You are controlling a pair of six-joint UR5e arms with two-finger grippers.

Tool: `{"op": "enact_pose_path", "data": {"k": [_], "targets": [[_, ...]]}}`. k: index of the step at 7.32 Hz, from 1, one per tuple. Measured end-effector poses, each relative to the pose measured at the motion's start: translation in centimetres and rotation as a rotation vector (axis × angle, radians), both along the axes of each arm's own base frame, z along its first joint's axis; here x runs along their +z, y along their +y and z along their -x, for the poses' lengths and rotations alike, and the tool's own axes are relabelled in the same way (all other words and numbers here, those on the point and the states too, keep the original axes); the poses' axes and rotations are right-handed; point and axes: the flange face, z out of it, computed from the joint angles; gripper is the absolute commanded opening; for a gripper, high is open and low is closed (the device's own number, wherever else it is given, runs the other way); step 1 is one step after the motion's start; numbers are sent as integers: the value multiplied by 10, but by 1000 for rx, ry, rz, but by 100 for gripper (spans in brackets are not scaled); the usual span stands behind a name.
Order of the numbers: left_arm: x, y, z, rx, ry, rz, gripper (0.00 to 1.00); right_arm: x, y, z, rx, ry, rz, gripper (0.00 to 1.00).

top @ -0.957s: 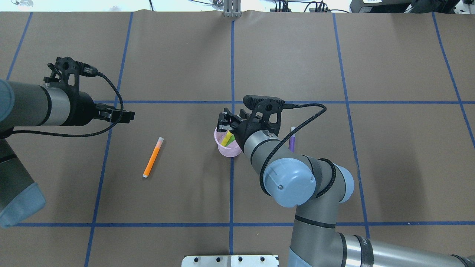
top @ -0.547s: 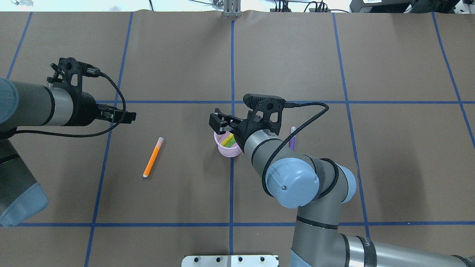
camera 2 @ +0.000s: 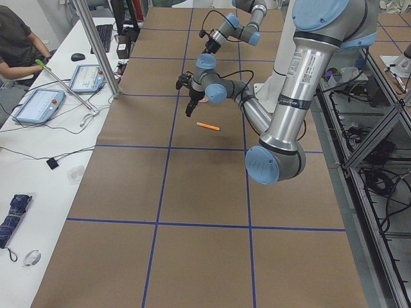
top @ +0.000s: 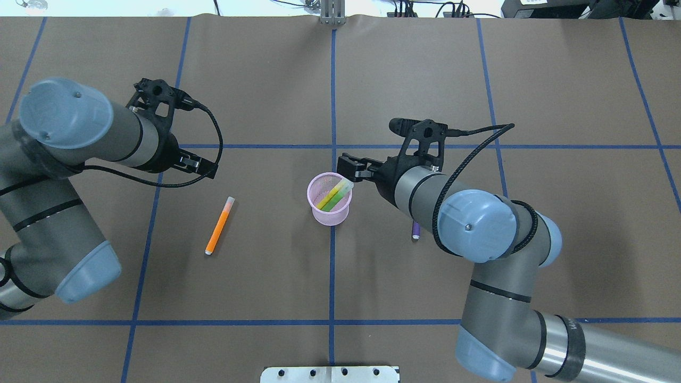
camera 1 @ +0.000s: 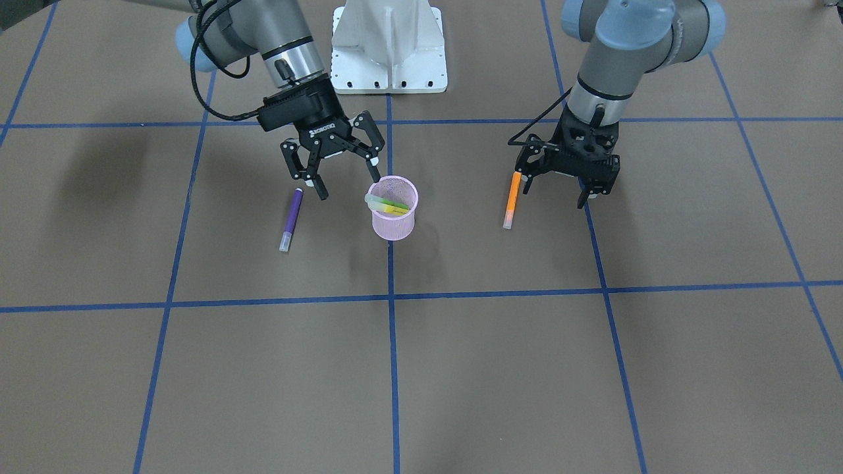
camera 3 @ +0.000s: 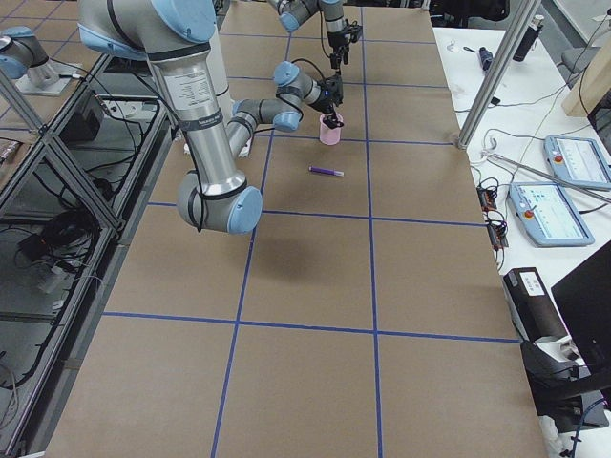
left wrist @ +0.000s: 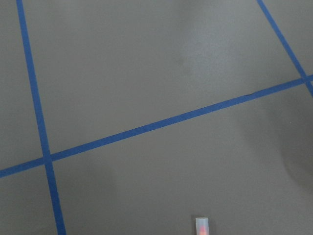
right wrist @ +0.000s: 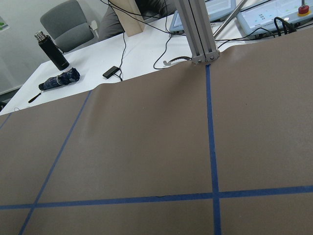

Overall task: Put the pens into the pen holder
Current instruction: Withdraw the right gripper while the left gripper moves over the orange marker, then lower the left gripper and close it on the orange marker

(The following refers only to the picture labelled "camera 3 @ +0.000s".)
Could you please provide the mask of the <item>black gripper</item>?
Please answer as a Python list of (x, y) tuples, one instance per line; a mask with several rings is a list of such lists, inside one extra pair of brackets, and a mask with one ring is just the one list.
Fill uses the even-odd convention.
[(342, 116), (336, 112), (344, 99), (343, 79), (340, 74), (334, 74), (322, 80), (322, 90), (325, 96), (323, 123), (328, 128), (342, 128), (345, 123)]
[(327, 40), (331, 47), (329, 55), (330, 66), (337, 70), (337, 57), (344, 65), (348, 64), (349, 45), (357, 43), (362, 36), (362, 26), (357, 21), (349, 22), (347, 19), (327, 21)]

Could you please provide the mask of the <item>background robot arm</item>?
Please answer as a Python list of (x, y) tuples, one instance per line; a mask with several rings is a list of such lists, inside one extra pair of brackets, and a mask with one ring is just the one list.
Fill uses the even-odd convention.
[(1, 30), (1, 71), (23, 94), (59, 95), (72, 80), (71, 68), (53, 62), (32, 29)]

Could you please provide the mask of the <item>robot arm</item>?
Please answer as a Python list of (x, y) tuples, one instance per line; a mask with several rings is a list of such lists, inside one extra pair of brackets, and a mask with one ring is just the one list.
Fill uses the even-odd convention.
[(211, 1), (82, 1), (78, 11), (87, 47), (148, 64), (195, 165), (179, 187), (177, 206), (199, 230), (244, 234), (257, 226), (263, 198), (235, 159), (260, 125), (294, 132), (304, 105), (323, 114), (328, 127), (342, 124), (335, 112), (341, 75), (315, 80), (287, 61), (273, 73), (274, 97), (238, 101), (225, 120), (208, 68), (217, 29)]
[(316, 14), (327, 33), (331, 52), (327, 55), (330, 67), (340, 73), (349, 63), (349, 48), (363, 35), (363, 26), (345, 18), (344, 4), (337, 0), (270, 0), (268, 4), (277, 12), (279, 21), (288, 33), (293, 33)]

